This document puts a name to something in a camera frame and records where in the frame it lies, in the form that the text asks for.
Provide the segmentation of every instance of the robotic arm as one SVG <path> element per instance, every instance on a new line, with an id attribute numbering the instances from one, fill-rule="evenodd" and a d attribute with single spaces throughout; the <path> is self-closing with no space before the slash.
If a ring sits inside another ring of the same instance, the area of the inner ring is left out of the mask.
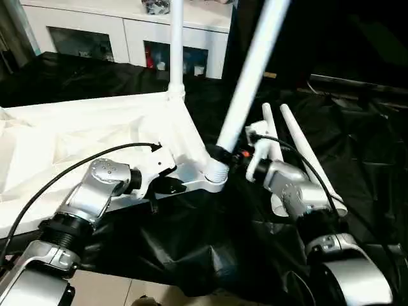
<path id="1" fill-rule="evenodd" d="M 143 198 L 149 184 L 176 167 L 167 148 L 149 154 L 137 169 L 109 159 L 96 159 L 81 183 L 68 194 L 51 220 L 40 225 L 39 240 L 29 244 L 0 282 L 0 305 L 71 305 L 73 276 L 87 239 L 94 232 L 112 196 L 135 191 Z"/>
<path id="2" fill-rule="evenodd" d="M 307 156 L 332 196 L 334 189 L 290 109 L 287 105 L 282 105 L 280 109 L 297 151 Z M 339 222 L 338 217 L 347 213 L 340 196 L 334 196 L 335 214 L 328 203 L 328 195 L 314 174 L 307 175 L 285 163 L 279 144 L 267 139 L 269 136 L 277 138 L 268 103 L 263 105 L 263 115 L 263 121 L 246 127 L 247 139 L 255 148 L 253 155 L 247 157 L 246 178 L 250 182 L 263 184 L 272 193 L 272 210 L 294 221 L 304 244 L 317 304 L 392 304 L 393 293 L 385 276 Z M 252 142 L 253 135 L 260 139 Z"/>

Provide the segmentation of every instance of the black cloth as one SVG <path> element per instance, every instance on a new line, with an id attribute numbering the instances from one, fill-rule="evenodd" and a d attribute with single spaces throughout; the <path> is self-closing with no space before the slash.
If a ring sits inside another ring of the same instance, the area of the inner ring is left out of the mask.
<path id="1" fill-rule="evenodd" d="M 184 83 L 191 117 L 203 140 L 214 144 L 235 84 L 198 78 Z M 0 106 L 157 92 L 167 86 L 163 71 L 46 53 L 0 83 Z M 278 134 L 287 141 L 279 105 L 291 107 L 343 200 L 387 243 L 408 249 L 406 114 L 369 101 L 340 106 L 329 96 L 281 92 L 264 83 L 248 122 L 261 119 L 264 102 L 271 103 Z M 299 164 L 288 152 L 284 157 Z M 395 279 L 374 237 L 352 214 L 346 219 L 365 250 Z M 404 288 L 404 258 L 395 257 Z M 160 200 L 158 214 L 152 215 L 148 204 L 106 214 L 86 249 L 83 268 L 174 284 L 190 296 L 224 288 L 259 302 L 307 303 L 302 290 L 288 295 L 282 289 L 291 287 L 288 271 L 308 272 L 296 230 L 272 215 L 270 194 L 238 172 L 230 174 L 221 193 L 194 191 Z"/>

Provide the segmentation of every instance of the tile floor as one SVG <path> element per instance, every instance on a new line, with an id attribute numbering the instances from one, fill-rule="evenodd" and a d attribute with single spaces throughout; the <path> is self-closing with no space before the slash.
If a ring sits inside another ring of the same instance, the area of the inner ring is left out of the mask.
<path id="1" fill-rule="evenodd" d="M 77 271 L 70 283 L 76 291 L 72 306 L 131 306 L 143 295 L 162 306 L 258 306 L 227 293 L 188 298 L 175 286 L 85 271 Z"/>

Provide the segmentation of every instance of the shelf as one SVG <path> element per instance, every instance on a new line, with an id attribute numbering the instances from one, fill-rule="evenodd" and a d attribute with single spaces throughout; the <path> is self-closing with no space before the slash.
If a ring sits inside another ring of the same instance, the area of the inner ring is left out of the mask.
<path id="1" fill-rule="evenodd" d="M 170 14 L 148 15 L 141 0 L 20 0 L 22 5 L 170 24 Z M 184 0 L 184 27 L 229 33 L 233 4 Z"/>

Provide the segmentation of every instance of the white cabinet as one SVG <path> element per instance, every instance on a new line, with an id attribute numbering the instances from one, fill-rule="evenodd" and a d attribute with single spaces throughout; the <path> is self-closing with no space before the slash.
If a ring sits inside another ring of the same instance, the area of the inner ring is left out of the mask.
<path id="1" fill-rule="evenodd" d="M 41 52 L 129 62 L 121 18 L 24 6 Z"/>
<path id="2" fill-rule="evenodd" d="M 148 15 L 141 0 L 20 0 L 41 52 L 170 67 L 170 14 Z M 221 78 L 233 5 L 185 0 L 184 69 Z"/>
<path id="3" fill-rule="evenodd" d="M 147 57 L 151 56 L 155 68 L 157 63 L 161 62 L 168 70 L 170 48 L 162 44 L 170 43 L 170 26 L 137 20 L 125 20 L 124 25 L 130 63 L 146 67 Z M 183 40 L 185 73 L 193 74 L 194 69 L 197 72 L 197 68 L 202 67 L 207 77 L 222 77 L 228 42 L 227 33 L 184 27 Z"/>

